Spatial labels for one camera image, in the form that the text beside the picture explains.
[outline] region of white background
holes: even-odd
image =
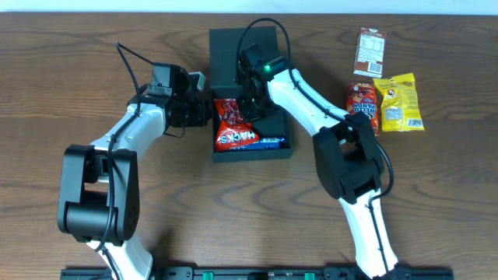
[[[498,15],[498,0],[0,0],[0,11]]]

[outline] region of wooden table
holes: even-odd
[[[0,278],[56,279],[66,266],[103,266],[58,231],[56,212],[63,152],[110,129],[134,92],[113,42],[209,77],[208,30],[257,17],[0,14]],[[426,126],[379,137],[396,174],[382,200],[391,245],[412,265],[449,265],[457,279],[495,278],[498,19],[275,17],[304,78],[339,106],[347,82],[369,80],[352,74],[358,28],[388,31],[384,76],[415,73]],[[279,41],[283,50],[281,33]],[[149,65],[130,61],[148,82]],[[344,212],[318,181],[311,137],[295,121],[287,160],[215,164],[211,137],[209,126],[160,138],[139,164],[138,234],[162,264],[354,262]]]

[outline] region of yellow candy package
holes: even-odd
[[[413,73],[373,79],[384,100],[381,104],[383,131],[424,131]]]

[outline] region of red candy bag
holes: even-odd
[[[235,99],[215,99],[214,102],[221,120],[216,136],[216,152],[259,141],[259,136],[252,130],[252,124],[244,122]]]
[[[372,122],[373,133],[379,136],[377,96],[371,83],[352,82],[348,86],[348,102],[345,109],[350,114],[364,112]]]

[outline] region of black box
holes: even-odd
[[[244,28],[209,30],[210,88],[213,99],[237,98],[242,86],[235,78],[235,53]],[[258,43],[263,53],[279,56],[277,33],[274,26],[252,27],[245,35],[242,47]],[[262,159],[287,159],[293,153],[289,116],[285,110],[265,119],[253,122],[253,129],[260,138],[285,137],[284,148],[262,151],[215,152],[216,135],[219,129],[218,111],[212,105],[212,160],[215,163]]]

